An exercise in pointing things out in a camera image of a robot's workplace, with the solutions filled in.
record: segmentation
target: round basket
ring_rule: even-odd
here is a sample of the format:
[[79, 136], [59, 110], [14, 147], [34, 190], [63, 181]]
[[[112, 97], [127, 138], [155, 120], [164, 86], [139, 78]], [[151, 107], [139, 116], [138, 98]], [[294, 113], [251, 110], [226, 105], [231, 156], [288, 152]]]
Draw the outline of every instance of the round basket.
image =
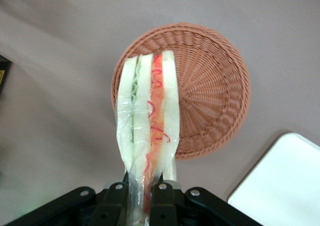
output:
[[191, 159], [224, 146], [241, 127], [250, 101], [245, 63], [219, 33], [189, 23], [155, 28], [123, 53], [113, 73], [115, 109], [126, 58], [173, 50], [179, 89], [180, 142], [176, 159]]

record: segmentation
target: gray table surface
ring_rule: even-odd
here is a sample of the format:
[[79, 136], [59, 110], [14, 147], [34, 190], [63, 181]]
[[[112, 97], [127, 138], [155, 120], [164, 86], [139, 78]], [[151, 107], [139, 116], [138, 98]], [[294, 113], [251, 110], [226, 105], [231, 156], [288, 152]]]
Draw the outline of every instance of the gray table surface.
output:
[[177, 162], [184, 190], [226, 200], [271, 144], [293, 131], [320, 144], [320, 0], [0, 0], [0, 224], [78, 187], [120, 180], [111, 78], [154, 27], [190, 22], [243, 56], [252, 99], [237, 135]]

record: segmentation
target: metal screw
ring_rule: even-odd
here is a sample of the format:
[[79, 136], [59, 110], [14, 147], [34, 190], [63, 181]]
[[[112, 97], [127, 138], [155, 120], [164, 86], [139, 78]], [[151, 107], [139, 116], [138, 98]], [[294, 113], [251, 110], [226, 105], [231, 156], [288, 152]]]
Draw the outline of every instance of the metal screw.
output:
[[200, 192], [198, 190], [196, 190], [196, 189], [192, 190], [190, 193], [191, 193], [192, 196], [195, 196], [195, 197], [200, 195]]
[[84, 190], [80, 193], [80, 196], [87, 196], [89, 194], [88, 190]]
[[165, 184], [165, 183], [160, 184], [160, 185], [159, 185], [159, 188], [160, 188], [161, 190], [166, 189], [166, 184]]
[[122, 184], [116, 185], [116, 189], [122, 189], [122, 188], [123, 188], [123, 185], [122, 185]]

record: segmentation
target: brown woven basket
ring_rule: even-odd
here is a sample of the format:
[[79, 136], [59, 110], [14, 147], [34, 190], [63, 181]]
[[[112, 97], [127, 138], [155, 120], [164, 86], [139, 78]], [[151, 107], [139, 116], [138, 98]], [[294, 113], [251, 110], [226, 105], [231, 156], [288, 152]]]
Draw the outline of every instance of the brown woven basket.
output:
[[123, 53], [113, 73], [115, 109], [126, 58], [173, 50], [180, 107], [180, 142], [176, 159], [190, 159], [224, 146], [241, 127], [250, 101], [245, 63], [219, 33], [188, 23], [155, 28], [137, 38]]

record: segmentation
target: wrapped sandwich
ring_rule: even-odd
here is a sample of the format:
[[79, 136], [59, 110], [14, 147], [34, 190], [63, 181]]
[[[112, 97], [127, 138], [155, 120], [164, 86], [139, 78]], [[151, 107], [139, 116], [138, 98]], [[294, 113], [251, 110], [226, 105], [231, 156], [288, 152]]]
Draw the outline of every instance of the wrapped sandwich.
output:
[[175, 180], [180, 113], [173, 51], [126, 59], [116, 101], [117, 142], [129, 173], [127, 225], [148, 225], [151, 185]]

